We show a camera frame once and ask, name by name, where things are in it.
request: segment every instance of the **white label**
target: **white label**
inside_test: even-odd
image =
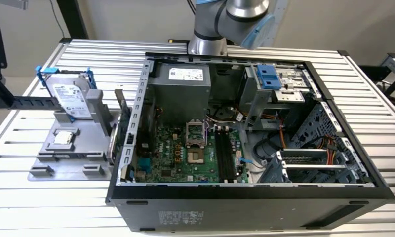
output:
[[[236,121],[241,122],[242,120],[242,114],[238,112],[238,115],[236,116]]]
[[[74,118],[89,118],[90,112],[81,89],[74,85],[53,84],[54,96],[65,112]]]
[[[169,69],[169,80],[202,80],[202,69],[172,68]]]
[[[161,225],[200,225],[202,221],[202,211],[158,211],[158,221]]]

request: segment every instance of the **blue plastic latch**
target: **blue plastic latch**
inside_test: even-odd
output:
[[[75,118],[69,114],[66,114],[66,116],[67,116],[67,119],[70,120],[70,123],[73,123],[75,121]]]
[[[45,68],[43,74],[55,74],[58,73],[58,68]]]
[[[42,73],[41,73],[41,69],[42,69],[42,67],[41,66],[37,66],[34,68],[34,71],[35,71],[35,75],[38,77],[38,80],[39,80],[42,86],[46,87],[46,83],[45,83],[45,80],[43,80],[43,77],[42,77]]]
[[[257,65],[256,74],[261,81],[262,89],[278,90],[282,85],[281,81],[277,78],[274,67],[270,65]]]
[[[244,159],[242,157],[240,157],[238,160],[242,161],[242,162],[245,162],[245,163],[252,163],[252,160]]]
[[[96,89],[97,88],[97,84],[94,82],[94,77],[93,77],[93,72],[90,71],[90,68],[86,68],[86,71],[85,71],[87,77],[89,77],[89,84],[90,84],[90,88],[92,89]]]
[[[138,167],[140,170],[146,172],[146,174],[150,173],[150,158],[138,158]]]

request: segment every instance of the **wire bundle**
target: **wire bundle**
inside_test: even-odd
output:
[[[319,146],[316,147],[317,149],[321,149],[325,142],[327,142],[327,145],[329,146],[335,146],[335,139],[333,137],[328,136],[328,135],[324,135],[321,137],[316,137],[315,139],[309,140],[303,146],[301,148],[305,148],[312,142],[315,142],[316,140],[319,140],[321,138],[321,142],[319,144]],[[332,151],[332,149],[328,148],[327,146],[327,165],[332,165],[333,164],[333,158],[335,158],[335,153],[336,151]]]
[[[285,145],[285,140],[284,140],[282,124],[284,124],[284,120],[281,119],[281,123],[278,124],[278,138],[281,140],[281,146],[284,149],[284,148],[286,148],[286,145]]]

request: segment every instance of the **cable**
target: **cable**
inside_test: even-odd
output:
[[[216,117],[216,116],[213,116],[213,115],[205,115],[205,117],[209,119],[209,120],[212,120],[212,122],[216,122],[216,123],[228,123],[228,122],[234,122],[234,120],[229,120],[230,118],[228,118],[228,119],[224,119],[224,118],[218,118],[218,117]]]
[[[186,0],[186,4],[189,5],[190,11],[192,11],[192,13],[193,13],[193,15],[194,15],[194,14],[196,14],[196,8],[194,8],[194,6],[193,6],[190,0]]]
[[[266,138],[264,138],[264,139],[261,139],[258,142],[256,142],[256,144],[254,144],[253,147],[252,147],[252,153],[253,153],[254,157],[258,158],[260,160],[266,160],[266,161],[270,160],[270,158],[268,158],[268,157],[262,157],[262,156],[258,155],[258,153],[257,153],[257,147],[258,147],[264,142],[268,143],[268,145],[269,145],[276,151],[278,151],[278,150],[281,149],[281,147],[277,146],[277,145],[270,141],[270,139],[272,139],[272,137],[276,135],[276,133],[277,133],[277,131],[269,132],[268,135],[266,135]]]
[[[284,123],[284,120],[281,119],[281,123],[278,125],[278,137],[281,139],[282,148],[286,148],[285,141],[284,141],[284,134],[282,134],[282,123]]]
[[[65,38],[65,36],[63,36],[63,31],[62,31],[62,28],[61,28],[59,22],[58,22],[58,20],[57,20],[57,16],[54,15],[54,10],[53,10],[51,0],[49,0],[49,3],[50,3],[50,8],[51,8],[51,13],[53,13],[54,21],[57,22],[57,25],[58,25],[58,27],[59,27],[61,34],[62,34],[62,38]]]
[[[313,143],[315,141],[317,141],[320,138],[323,138],[324,136],[319,136],[319,137],[315,137],[313,139],[311,139],[308,142],[305,142],[301,146],[300,146],[300,149],[303,149],[303,148],[307,148],[308,147],[308,145],[311,144],[311,143]]]
[[[258,165],[256,165],[253,162],[246,162],[246,164],[252,164],[257,169],[262,169]]]

